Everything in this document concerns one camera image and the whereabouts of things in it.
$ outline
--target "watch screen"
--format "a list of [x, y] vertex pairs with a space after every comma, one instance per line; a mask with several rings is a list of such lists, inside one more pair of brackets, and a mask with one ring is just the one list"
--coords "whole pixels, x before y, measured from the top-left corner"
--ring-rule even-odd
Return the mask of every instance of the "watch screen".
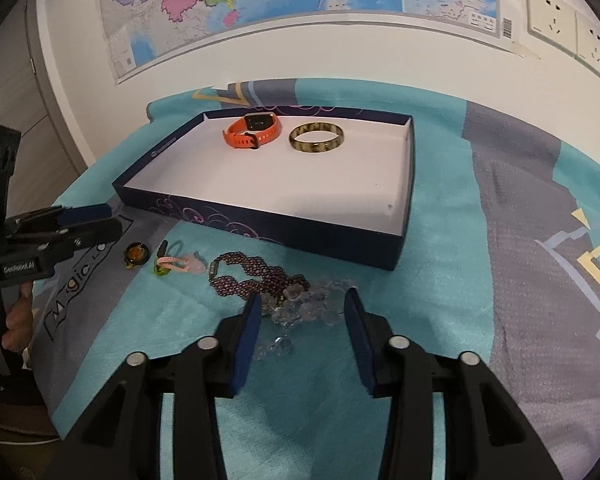
[[273, 116], [271, 114], [246, 115], [244, 122], [247, 124], [247, 130], [250, 132], [261, 132], [273, 126]]

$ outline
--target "hand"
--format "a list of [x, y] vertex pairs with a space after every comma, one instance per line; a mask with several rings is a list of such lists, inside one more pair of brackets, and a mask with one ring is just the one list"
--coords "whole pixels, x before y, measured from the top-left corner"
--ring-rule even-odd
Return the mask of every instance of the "hand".
[[20, 285], [20, 297], [7, 314], [7, 332], [2, 336], [5, 350], [22, 353], [33, 337], [33, 283]]

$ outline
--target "smartwatch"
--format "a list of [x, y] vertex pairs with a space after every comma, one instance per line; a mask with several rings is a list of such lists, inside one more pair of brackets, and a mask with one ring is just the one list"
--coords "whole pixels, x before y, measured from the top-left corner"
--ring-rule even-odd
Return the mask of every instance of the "smartwatch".
[[224, 141], [232, 148], [257, 150], [280, 135], [280, 120], [271, 112], [246, 114], [222, 132]]

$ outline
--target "map barcode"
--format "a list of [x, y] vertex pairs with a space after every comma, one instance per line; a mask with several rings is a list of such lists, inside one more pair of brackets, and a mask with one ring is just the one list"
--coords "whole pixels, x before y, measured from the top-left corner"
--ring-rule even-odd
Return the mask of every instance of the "map barcode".
[[511, 39], [511, 34], [513, 32], [513, 22], [508, 20], [507, 18], [502, 19], [502, 35], [505, 38]]

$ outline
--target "white outlet plate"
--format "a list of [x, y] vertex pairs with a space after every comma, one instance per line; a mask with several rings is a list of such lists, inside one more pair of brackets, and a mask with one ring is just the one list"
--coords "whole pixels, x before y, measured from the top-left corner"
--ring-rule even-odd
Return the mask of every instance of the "white outlet plate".
[[529, 32], [576, 55], [575, 9], [562, 0], [526, 0]]
[[600, 74], [600, 25], [576, 10], [578, 58]]

